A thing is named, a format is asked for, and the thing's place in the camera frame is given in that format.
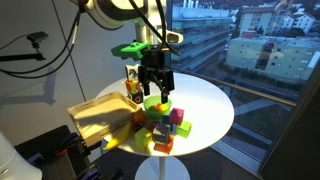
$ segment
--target cable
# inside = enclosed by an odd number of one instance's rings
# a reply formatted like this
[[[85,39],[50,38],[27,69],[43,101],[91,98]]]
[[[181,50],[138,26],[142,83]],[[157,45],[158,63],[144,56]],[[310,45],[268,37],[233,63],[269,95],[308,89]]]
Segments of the cable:
[[[15,38],[14,40],[12,40],[11,42],[9,42],[8,44],[6,44],[6,45],[4,45],[3,47],[1,47],[1,48],[0,48],[0,51],[1,51],[2,49],[6,48],[7,46],[9,46],[10,44],[14,43],[16,40],[18,40],[18,39],[20,39],[20,38],[23,38],[23,37],[26,37],[26,36],[28,36],[28,34],[24,34],[24,35],[21,35],[21,36]]]
[[[166,27],[166,21],[165,21],[164,12],[163,12],[163,9],[162,9],[161,1],[160,0],[156,0],[156,3],[157,3],[160,19],[161,19],[161,28],[162,28],[162,39],[161,39],[161,46],[160,46],[160,50],[161,50],[164,47],[165,42],[167,42],[167,40],[166,40],[167,27]]]
[[[78,11],[78,14],[75,18],[75,25],[74,26],[74,36],[73,36],[73,41],[72,41],[72,45],[71,45],[71,48],[70,48],[70,51],[68,52],[67,56],[65,57],[65,59],[63,60],[63,62],[54,70],[52,70],[51,72],[48,72],[46,74],[43,74],[43,75],[39,75],[39,76],[19,76],[19,75],[15,75],[15,73],[8,73],[8,72],[4,72],[5,74],[9,75],[9,76],[13,76],[13,77],[17,77],[17,78],[22,78],[22,79],[37,79],[37,78],[42,78],[42,77],[45,77],[45,76],[48,76],[54,72],[56,72],[57,70],[59,70],[63,65],[64,63],[68,60],[72,50],[73,50],[73,47],[74,47],[74,39],[75,39],[75,36],[76,36],[76,32],[77,32],[77,27],[79,25],[79,21],[80,21],[80,11]]]
[[[59,70],[65,62],[67,62],[72,50],[73,50],[73,47],[74,47],[74,44],[71,45],[71,48],[70,48],[70,51],[68,52],[68,55],[65,57],[65,59],[63,60],[63,62],[54,70],[52,70],[51,72],[48,72],[46,74],[43,74],[43,75],[39,75],[39,76],[19,76],[19,75],[15,75],[15,74],[11,74],[11,73],[6,73],[7,75],[9,76],[13,76],[13,77],[16,77],[16,78],[21,78],[21,79],[37,79],[37,78],[42,78],[42,77],[45,77],[45,76],[48,76],[54,72],[56,72],[57,70]]]
[[[129,0],[130,4],[132,5],[132,7],[134,8],[134,10],[139,14],[139,16],[141,17],[141,19],[148,25],[148,27],[152,30],[153,33],[155,33],[159,39],[162,39],[162,36],[160,35],[160,33],[152,26],[152,24],[149,22],[149,20],[146,18],[146,16],[140,11],[140,9],[138,8],[137,4],[133,1],[133,0]],[[170,49],[170,51],[178,56],[180,56],[180,52],[173,49],[168,42],[165,42],[166,46]]]
[[[56,14],[56,16],[57,16],[57,19],[58,19],[59,26],[60,26],[60,29],[61,29],[61,32],[62,32],[64,41],[66,42],[66,44],[69,44],[68,41],[67,41],[67,39],[66,39],[65,33],[64,33],[64,31],[63,31],[63,28],[62,28],[62,23],[61,23],[61,20],[60,20],[60,18],[59,18],[59,14],[58,14],[58,11],[57,11],[57,8],[56,8],[56,4],[54,3],[54,0],[51,0],[51,2],[52,2],[52,5],[53,5],[55,14]],[[77,69],[76,69],[76,66],[75,66],[75,63],[74,63],[74,61],[73,61],[72,56],[70,56],[70,60],[71,60],[71,63],[72,63],[72,67],[73,67],[73,69],[74,69],[74,72],[75,72],[75,74],[76,74],[76,78],[77,78],[77,81],[78,81],[78,84],[79,84],[79,88],[80,88],[80,91],[81,91],[83,100],[84,100],[84,102],[86,102],[87,100],[86,100],[86,97],[85,97],[85,95],[84,95],[84,91],[83,91],[83,88],[82,88],[82,84],[81,84],[81,81],[80,81],[80,77],[79,77],[79,75],[78,75],[78,71],[77,71]]]
[[[39,71],[41,69],[44,69],[45,67],[48,67],[49,65],[51,65],[52,63],[56,62],[60,57],[61,55],[65,52],[66,48],[68,47],[68,44],[71,40],[71,37],[72,37],[72,32],[77,24],[77,21],[80,19],[80,10],[78,11],[74,21],[73,21],[73,24],[72,24],[72,27],[71,27],[71,30],[70,30],[70,33],[69,33],[69,37],[68,37],[68,40],[67,40],[67,43],[65,44],[65,46],[63,47],[63,49],[61,50],[61,52],[53,59],[51,60],[49,63],[39,67],[39,68],[36,68],[36,69],[33,69],[33,70],[29,70],[29,71],[8,71],[8,70],[3,70],[3,69],[0,69],[0,72],[3,72],[3,73],[6,73],[6,74],[29,74],[29,73],[33,73],[33,72],[36,72],[36,71]]]

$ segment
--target glass window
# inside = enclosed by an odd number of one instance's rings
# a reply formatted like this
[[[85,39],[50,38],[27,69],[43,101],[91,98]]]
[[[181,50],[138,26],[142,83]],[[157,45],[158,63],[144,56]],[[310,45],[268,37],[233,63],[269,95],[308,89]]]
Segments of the glass window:
[[[224,90],[235,117],[221,141],[255,162],[263,162],[313,71],[314,65],[306,68],[306,64],[318,62],[313,54],[320,53],[319,39],[288,37],[293,23],[285,23],[287,28],[279,31],[281,23],[269,22],[284,21],[287,11],[270,12],[275,8],[272,3],[266,10],[248,1],[226,2],[224,8],[217,9],[205,6],[207,1],[199,1],[198,8],[184,8],[181,0],[172,2],[172,29],[182,29],[184,42],[173,45],[181,56],[171,55],[171,68],[205,78]],[[233,17],[229,16],[232,9],[239,10]],[[259,17],[261,26],[250,26],[252,17]],[[197,33],[208,19],[218,20],[219,25],[208,24]],[[281,64],[274,59],[281,59]]]

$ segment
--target city view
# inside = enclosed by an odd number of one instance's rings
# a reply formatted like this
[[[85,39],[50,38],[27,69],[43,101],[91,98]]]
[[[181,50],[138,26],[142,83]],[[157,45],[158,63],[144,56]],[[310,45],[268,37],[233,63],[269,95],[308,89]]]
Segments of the city view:
[[[172,30],[172,67],[239,87],[217,84],[235,108],[222,140],[261,162],[319,61],[320,1],[174,0]]]

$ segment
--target pink block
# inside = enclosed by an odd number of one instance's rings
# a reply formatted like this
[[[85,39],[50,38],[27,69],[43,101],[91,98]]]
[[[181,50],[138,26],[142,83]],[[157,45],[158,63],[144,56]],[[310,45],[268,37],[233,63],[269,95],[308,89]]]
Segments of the pink block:
[[[183,109],[172,108],[172,111],[170,112],[170,123],[180,126],[183,120],[183,114]]]

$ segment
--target white round table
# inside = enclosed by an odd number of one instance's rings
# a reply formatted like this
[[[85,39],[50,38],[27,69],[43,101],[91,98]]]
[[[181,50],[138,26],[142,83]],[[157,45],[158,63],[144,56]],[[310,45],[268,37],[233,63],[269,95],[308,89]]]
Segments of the white round table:
[[[125,80],[121,79],[102,90],[99,96],[114,91],[127,95]],[[229,97],[217,86],[203,79],[174,73],[175,90],[170,92],[171,108],[184,109],[184,120],[192,123],[188,138],[174,137],[170,154],[153,149],[150,143],[145,150],[135,146],[134,136],[129,137],[119,148],[150,156],[139,167],[135,179],[190,179],[185,166],[174,156],[186,155],[207,148],[220,140],[230,129],[234,109]],[[160,95],[159,88],[150,83],[150,96]]]

